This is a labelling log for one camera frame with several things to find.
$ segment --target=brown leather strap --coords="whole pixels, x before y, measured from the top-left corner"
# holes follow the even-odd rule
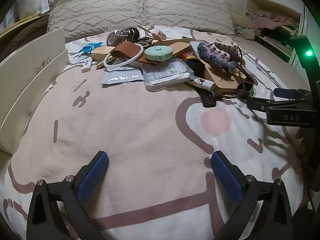
[[[117,45],[112,51],[110,51],[110,54],[112,57],[115,57],[115,58],[133,58],[139,53],[139,51],[140,51],[139,46],[133,44],[130,41],[123,41],[119,45]],[[158,65],[158,63],[155,61],[147,60],[146,56],[144,55],[144,52],[136,60],[142,63],[148,63],[155,66]]]

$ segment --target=white plastic ring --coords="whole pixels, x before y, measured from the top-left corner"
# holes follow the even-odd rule
[[[109,54],[106,55],[106,57],[104,58],[104,60],[103,60],[103,65],[104,65],[106,68],[107,68],[107,67],[108,67],[108,68],[123,67],[123,66],[125,66],[125,65],[127,65],[127,64],[129,64],[129,63],[131,63],[131,62],[133,62],[133,61],[135,61],[138,57],[140,57],[140,56],[142,55],[143,50],[144,50],[144,48],[143,48],[142,45],[140,45],[140,44],[135,44],[135,45],[137,45],[137,46],[140,47],[140,51],[139,51],[139,53],[138,53],[137,55],[135,55],[133,58],[128,59],[127,61],[122,62],[122,63],[119,63],[119,64],[109,65],[109,64],[107,64],[107,60],[108,60],[108,58],[111,56],[111,54],[109,53]]]

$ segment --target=blue plastic wrapper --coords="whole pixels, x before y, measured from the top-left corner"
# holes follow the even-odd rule
[[[98,43],[88,43],[85,45],[80,51],[80,52],[85,52],[85,53],[91,53],[95,48],[100,47],[103,44],[103,42],[98,42]]]

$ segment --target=multicolored yarn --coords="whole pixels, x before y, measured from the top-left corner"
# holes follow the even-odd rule
[[[210,66],[218,67],[230,74],[236,68],[237,62],[240,62],[238,48],[233,45],[201,42],[197,48],[201,59]]]

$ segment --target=black remote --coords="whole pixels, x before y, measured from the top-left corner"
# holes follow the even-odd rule
[[[217,105],[216,100],[214,99],[214,95],[212,92],[209,92],[207,90],[201,89],[201,88],[196,88],[196,91],[200,95],[202,105],[204,107],[215,107]]]

